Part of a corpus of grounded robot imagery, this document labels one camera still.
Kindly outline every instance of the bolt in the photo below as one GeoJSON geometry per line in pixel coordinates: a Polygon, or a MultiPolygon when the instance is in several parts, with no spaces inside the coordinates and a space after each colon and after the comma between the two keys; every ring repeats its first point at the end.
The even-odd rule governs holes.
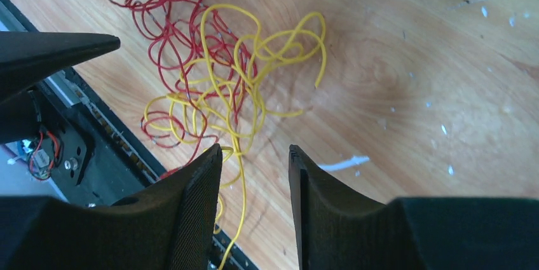
{"type": "Polygon", "coordinates": [[[79,162],[75,158],[71,158],[64,162],[64,168],[66,170],[77,170],[79,168],[79,162]]]}

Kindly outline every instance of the tangled yellow cord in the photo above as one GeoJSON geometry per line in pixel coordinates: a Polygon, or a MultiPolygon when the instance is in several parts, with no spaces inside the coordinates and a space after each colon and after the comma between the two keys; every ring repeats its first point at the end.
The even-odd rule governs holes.
{"type": "MultiPolygon", "coordinates": [[[[232,155],[235,155],[238,158],[238,165],[239,165],[238,175],[233,180],[231,180],[231,181],[229,181],[229,182],[227,182],[225,184],[222,184],[220,186],[220,188],[222,189],[224,187],[228,187],[228,186],[234,184],[238,179],[241,179],[241,181],[242,181],[242,196],[243,196],[242,216],[241,216],[241,219],[240,219],[240,223],[238,225],[238,230],[236,232],[236,235],[230,241],[230,244],[228,245],[228,247],[227,247],[227,249],[226,249],[226,251],[224,253],[224,257],[222,259],[221,265],[219,266],[219,269],[222,269],[224,267],[227,256],[229,255],[230,250],[232,249],[232,246],[237,241],[237,239],[238,239],[238,237],[239,237],[239,235],[240,235],[240,233],[242,231],[243,222],[245,221],[245,215],[246,215],[246,212],[247,212],[247,189],[246,189],[246,186],[245,186],[245,174],[244,174],[244,171],[243,171],[242,156],[245,155],[249,151],[249,149],[251,148],[254,136],[263,127],[264,120],[265,120],[267,114],[272,114],[272,115],[280,116],[280,117],[293,117],[293,116],[298,116],[298,115],[303,113],[302,110],[294,111],[294,112],[285,112],[285,113],[267,110],[266,105],[264,103],[264,99],[262,98],[262,96],[260,94],[260,91],[259,91],[260,85],[263,82],[263,79],[270,72],[276,70],[277,68],[283,67],[283,66],[286,66],[286,65],[290,65],[290,64],[297,64],[297,63],[300,63],[300,62],[304,62],[307,59],[311,58],[314,54],[316,54],[318,52],[318,50],[321,50],[321,52],[322,52],[322,63],[321,63],[321,66],[320,66],[320,72],[318,73],[317,80],[315,81],[315,86],[318,87],[318,85],[320,84],[320,81],[322,80],[322,76],[324,75],[325,65],[326,65],[326,61],[327,61],[327,55],[326,55],[326,50],[325,50],[325,46],[324,46],[325,21],[324,21],[324,18],[322,16],[322,14],[320,14],[318,12],[313,12],[313,13],[309,13],[308,15],[306,15],[298,23],[298,25],[296,26],[295,29],[293,29],[293,30],[284,30],[284,31],[278,32],[278,33],[276,33],[276,34],[274,34],[274,35],[272,35],[272,36],[270,36],[270,37],[268,37],[266,39],[261,39],[261,37],[260,37],[261,30],[262,30],[262,28],[261,28],[260,21],[253,14],[249,13],[248,11],[245,11],[245,10],[243,10],[243,9],[237,7],[237,6],[233,6],[233,5],[230,5],[230,4],[216,4],[216,5],[210,6],[204,12],[204,14],[202,15],[201,26],[200,26],[200,36],[201,36],[201,43],[202,43],[202,46],[203,46],[203,49],[204,49],[204,57],[194,59],[194,60],[192,60],[192,61],[190,61],[190,62],[188,62],[188,63],[186,63],[184,65],[185,68],[189,68],[191,65],[199,63],[199,62],[205,62],[206,63],[206,66],[208,68],[208,76],[206,78],[202,78],[202,79],[189,80],[189,84],[211,83],[212,86],[209,89],[207,89],[206,91],[204,91],[196,100],[191,100],[191,101],[194,102],[194,104],[197,106],[197,108],[199,110],[207,111],[209,114],[212,114],[213,116],[218,117],[221,121],[223,121],[226,124],[226,126],[219,126],[219,125],[210,124],[210,123],[208,123],[208,125],[205,125],[204,124],[205,122],[203,120],[203,126],[208,126],[209,128],[215,129],[217,131],[228,133],[231,136],[232,146],[231,147],[228,147],[228,146],[223,146],[222,147],[222,150],[226,153],[225,156],[223,157],[223,162],[228,160],[232,155]],[[246,90],[245,91],[252,98],[253,108],[252,108],[252,124],[251,124],[250,133],[238,133],[238,132],[236,132],[236,130],[234,129],[234,127],[232,125],[232,122],[231,122],[231,112],[233,112],[232,108],[233,108],[233,97],[234,97],[233,96],[233,94],[234,94],[233,93],[233,88],[236,85],[236,82],[228,81],[227,79],[220,78],[219,76],[216,76],[214,74],[213,69],[212,69],[212,64],[218,64],[218,62],[215,61],[209,54],[208,44],[207,44],[207,40],[206,40],[205,23],[206,23],[206,19],[208,17],[208,14],[212,10],[217,10],[217,9],[230,9],[230,10],[239,11],[240,13],[242,13],[242,14],[248,16],[249,18],[253,19],[253,21],[256,23],[256,26],[257,26],[257,30],[256,30],[256,33],[254,35],[252,35],[252,34],[244,35],[236,42],[234,52],[233,52],[234,63],[231,66],[239,74],[239,76],[241,77],[240,83],[245,83],[245,85],[246,85],[246,90]],[[320,25],[322,27],[320,35],[317,35],[316,33],[314,33],[311,30],[303,29],[303,26],[305,25],[305,23],[308,20],[310,20],[311,18],[318,18],[320,20],[320,25]],[[312,37],[317,42],[317,45],[311,51],[309,51],[308,53],[305,53],[305,50],[304,50],[301,43],[295,41],[296,37],[298,35],[300,35],[300,34],[312,37]],[[282,37],[282,36],[288,36],[288,40],[286,41],[284,46],[281,48],[281,50],[274,53],[273,51],[271,51],[268,48],[268,43],[270,43],[273,40],[275,40],[276,38],[279,38],[279,37],[282,37]],[[250,60],[248,62],[247,73],[244,73],[242,71],[241,67],[240,67],[241,64],[240,64],[240,61],[239,61],[240,52],[241,52],[240,47],[241,47],[242,43],[244,43],[244,42],[246,42],[248,40],[251,40],[253,42],[253,55],[252,55],[252,57],[250,58],[250,60]],[[291,57],[291,58],[284,57],[284,55],[286,53],[289,53],[290,50],[296,50],[296,51],[299,52],[299,54],[297,54],[296,56],[291,57]],[[252,73],[253,73],[253,65],[255,63],[255,59],[258,59],[259,61],[262,61],[265,64],[264,64],[263,68],[260,69],[258,74],[256,76],[253,76],[252,73]],[[228,91],[229,91],[228,99],[222,93],[222,87],[225,87],[226,89],[228,89],[228,91]],[[218,94],[218,96],[221,99],[221,101],[223,102],[223,104],[225,104],[226,110],[227,110],[226,115],[223,115],[223,114],[217,112],[214,108],[211,108],[211,106],[208,104],[208,102],[206,100],[206,96],[208,94],[214,93],[214,92],[216,94],[218,94]],[[244,148],[244,149],[240,148],[240,139],[241,138],[247,138],[249,140],[249,142],[247,144],[247,147],[244,148]]],[[[182,74],[180,74],[180,79],[182,81],[185,81],[185,79],[182,77],[182,74]]],[[[150,103],[148,103],[146,105],[146,108],[144,110],[144,118],[146,119],[146,121],[149,121],[149,117],[148,117],[149,113],[148,112],[149,112],[150,107],[155,102],[157,102],[159,100],[169,100],[170,101],[170,107],[169,107],[169,110],[168,110],[168,114],[172,117],[173,114],[174,114],[174,106],[176,104],[181,105],[182,110],[183,110],[183,125],[185,127],[185,131],[187,133],[194,133],[195,135],[198,135],[197,134],[198,128],[197,128],[197,125],[196,125],[197,124],[197,122],[196,122],[197,121],[197,116],[196,116],[197,110],[193,110],[193,115],[191,116],[191,122],[190,123],[191,123],[192,132],[189,129],[188,108],[190,108],[192,106],[191,106],[191,103],[190,103],[188,97],[190,97],[190,96],[189,95],[186,96],[186,95],[184,95],[182,93],[169,93],[168,95],[164,95],[164,96],[155,98],[154,100],[150,101],[150,103]]],[[[180,143],[196,144],[197,141],[199,140],[198,138],[194,139],[194,140],[185,140],[185,139],[183,139],[178,134],[178,131],[177,131],[178,127],[174,126],[174,122],[172,121],[172,119],[170,120],[170,126],[168,126],[168,127],[158,126],[158,125],[155,125],[153,123],[150,124],[149,126],[151,126],[154,129],[157,129],[157,130],[172,133],[173,136],[180,143]]],[[[216,223],[219,220],[219,218],[222,216],[222,213],[223,213],[223,203],[222,203],[222,198],[220,196],[218,197],[218,202],[219,202],[219,212],[218,212],[218,214],[217,214],[217,216],[215,218],[216,223]]]]}

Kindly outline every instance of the black cylinder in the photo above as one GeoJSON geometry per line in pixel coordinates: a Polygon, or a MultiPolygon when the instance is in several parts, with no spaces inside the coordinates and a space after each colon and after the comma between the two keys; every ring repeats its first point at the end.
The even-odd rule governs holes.
{"type": "Polygon", "coordinates": [[[32,138],[39,131],[39,105],[31,91],[0,103],[0,144],[32,138]]]}

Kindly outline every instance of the tangled red cord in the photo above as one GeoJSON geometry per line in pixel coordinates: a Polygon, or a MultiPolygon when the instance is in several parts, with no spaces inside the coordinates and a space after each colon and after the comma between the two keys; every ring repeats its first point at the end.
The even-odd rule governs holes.
{"type": "MultiPolygon", "coordinates": [[[[122,8],[127,8],[131,11],[133,21],[139,32],[151,43],[148,46],[148,57],[150,61],[157,67],[159,77],[165,88],[169,93],[182,93],[187,96],[189,103],[194,110],[204,120],[203,127],[199,134],[187,132],[184,125],[175,117],[169,115],[165,111],[150,111],[149,116],[152,116],[147,121],[144,121],[144,117],[140,120],[140,128],[142,131],[150,138],[154,144],[162,148],[174,148],[177,147],[180,142],[175,144],[163,144],[160,140],[165,138],[171,138],[171,134],[166,133],[163,135],[153,134],[148,131],[148,125],[158,121],[168,121],[172,122],[173,125],[178,127],[181,130],[181,138],[183,139],[186,135],[197,140],[196,147],[194,149],[193,155],[190,157],[189,161],[186,163],[192,162],[194,157],[198,153],[202,139],[212,138],[216,143],[219,140],[219,137],[216,135],[206,135],[208,118],[196,105],[198,100],[197,96],[200,96],[202,92],[191,88],[189,86],[188,75],[193,70],[195,65],[191,65],[188,68],[184,68],[184,65],[189,61],[204,57],[204,51],[201,43],[200,36],[200,17],[207,9],[207,6],[203,4],[203,0],[125,0],[123,3],[116,2],[115,0],[110,0],[113,4],[120,6],[122,8]],[[188,3],[192,6],[192,11],[188,19],[173,19],[173,9],[174,6],[177,6],[179,3],[188,3]],[[153,24],[155,29],[151,30],[149,24],[153,24]],[[182,59],[178,47],[175,45],[175,42],[181,44],[186,49],[189,49],[189,54],[182,59]],[[174,62],[172,65],[165,66],[163,63],[163,53],[165,48],[170,48],[172,51],[167,51],[167,55],[173,55],[174,62]],[[164,72],[170,71],[179,71],[181,73],[181,78],[178,79],[174,84],[170,84],[165,79],[164,72]]],[[[210,56],[219,63],[219,66],[215,67],[227,67],[229,68],[228,81],[235,81],[235,87],[233,89],[233,114],[234,121],[238,123],[238,114],[242,108],[244,97],[246,96],[246,86],[245,82],[241,80],[237,72],[231,67],[233,64],[232,51],[235,47],[238,38],[232,33],[232,30],[226,25],[226,23],[219,16],[218,12],[212,11],[211,20],[207,21],[207,24],[213,28],[213,34],[206,35],[206,42],[209,44],[211,41],[212,46],[209,47],[210,56]]],[[[247,61],[250,60],[251,53],[247,50],[245,45],[240,47],[240,68],[243,72],[247,70],[247,61]]],[[[257,75],[257,67],[253,66],[253,76],[257,75]]],[[[225,97],[229,97],[229,94],[223,93],[225,97]]],[[[209,93],[205,96],[205,100],[208,98],[219,97],[216,92],[209,93]]],[[[176,170],[169,171],[164,174],[163,177],[166,177],[173,173],[176,170]]]]}

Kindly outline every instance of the wooden tabletop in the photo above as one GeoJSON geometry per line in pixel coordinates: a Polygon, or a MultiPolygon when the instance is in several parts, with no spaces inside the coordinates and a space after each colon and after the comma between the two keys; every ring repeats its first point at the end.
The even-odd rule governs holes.
{"type": "MultiPolygon", "coordinates": [[[[118,36],[120,50],[76,70],[166,168],[185,163],[192,146],[163,150],[139,130],[144,106],[166,91],[129,11],[108,0],[12,1],[42,31],[118,36]]],[[[334,175],[382,202],[402,195],[539,197],[538,0],[206,3],[216,2],[253,12],[267,32],[291,29],[311,11],[323,13],[328,27],[319,88],[318,63],[290,66],[270,85],[273,102],[307,113],[268,117],[245,157],[248,212],[238,245],[261,269],[297,269],[290,144],[317,163],[369,156],[334,175]]],[[[236,172],[228,161],[223,180],[236,172]]],[[[239,184],[223,195],[221,225],[234,235],[239,184]]]]}

